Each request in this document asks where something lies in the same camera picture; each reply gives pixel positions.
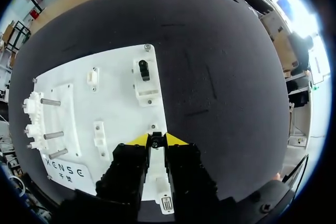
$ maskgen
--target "black table surface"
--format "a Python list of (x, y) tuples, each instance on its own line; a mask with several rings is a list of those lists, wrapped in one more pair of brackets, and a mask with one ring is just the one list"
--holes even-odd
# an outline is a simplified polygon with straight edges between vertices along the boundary
[[(21, 167), (54, 201), (70, 189), (47, 179), (23, 130), (32, 78), (115, 48), (155, 46), (168, 131), (195, 143), (218, 196), (241, 200), (281, 170), (289, 131), (282, 68), (258, 20), (230, 0), (91, 0), (55, 18), (25, 43), (13, 69), (10, 132)], [(140, 220), (169, 220), (153, 201)]]

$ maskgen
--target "white plastic block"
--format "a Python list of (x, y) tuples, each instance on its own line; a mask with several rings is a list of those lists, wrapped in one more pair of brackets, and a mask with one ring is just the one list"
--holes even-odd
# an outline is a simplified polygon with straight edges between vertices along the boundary
[(87, 75), (87, 83), (90, 86), (97, 86), (98, 85), (98, 73), (99, 70), (95, 68), (94, 70), (92, 69), (90, 72), (88, 72)]
[(107, 149), (106, 137), (103, 122), (94, 122), (94, 142), (98, 149), (100, 159), (110, 161), (109, 151)]
[(39, 127), (36, 124), (28, 124), (26, 126), (26, 130), (28, 131), (27, 137), (34, 137), (34, 136), (38, 136), (40, 134), (40, 130)]
[(172, 193), (164, 163), (164, 147), (151, 148), (150, 155), (142, 200), (155, 200), (160, 205), (162, 214), (173, 214)]
[[(151, 45), (150, 51), (143, 49), (142, 55), (142, 58), (133, 60), (135, 95), (141, 107), (156, 106), (162, 103), (162, 95), (154, 47)], [(139, 67), (141, 60), (148, 63), (149, 81), (142, 80)]]

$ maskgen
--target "black knob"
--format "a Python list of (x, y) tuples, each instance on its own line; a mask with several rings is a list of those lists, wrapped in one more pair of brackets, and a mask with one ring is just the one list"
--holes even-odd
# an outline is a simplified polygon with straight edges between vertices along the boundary
[(148, 63), (145, 60), (139, 61), (139, 67), (140, 67), (140, 73), (143, 81), (149, 81), (149, 69), (148, 69)]

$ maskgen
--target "screw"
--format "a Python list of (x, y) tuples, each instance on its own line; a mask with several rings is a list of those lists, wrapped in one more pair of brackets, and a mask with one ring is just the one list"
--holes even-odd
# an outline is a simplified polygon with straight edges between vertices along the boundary
[(152, 143), (152, 147), (153, 147), (154, 149), (158, 148), (158, 147), (159, 147), (159, 143), (158, 143), (158, 142), (153, 142), (153, 143)]
[(146, 52), (149, 52), (151, 50), (151, 45), (150, 44), (145, 44), (145, 50)]
[(260, 211), (264, 214), (267, 214), (269, 212), (271, 212), (272, 208), (271, 208), (271, 204), (263, 204), (260, 208)]

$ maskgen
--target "shelf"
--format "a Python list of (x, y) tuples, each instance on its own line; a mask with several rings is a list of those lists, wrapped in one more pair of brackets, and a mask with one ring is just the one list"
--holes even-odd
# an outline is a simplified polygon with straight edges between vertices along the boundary
[(286, 82), (288, 81), (292, 81), (292, 80), (296, 80), (299, 79), (301, 77), (307, 76), (304, 72), (300, 73), (300, 74), (296, 74), (295, 76), (291, 76), (289, 78), (285, 78)]
[(297, 150), (305, 150), (306, 146), (294, 146), (294, 145), (287, 145), (289, 149), (297, 149)]
[(301, 93), (301, 92), (305, 92), (305, 91), (309, 91), (309, 87), (303, 87), (301, 89), (293, 90), (288, 95), (297, 94), (297, 93)]

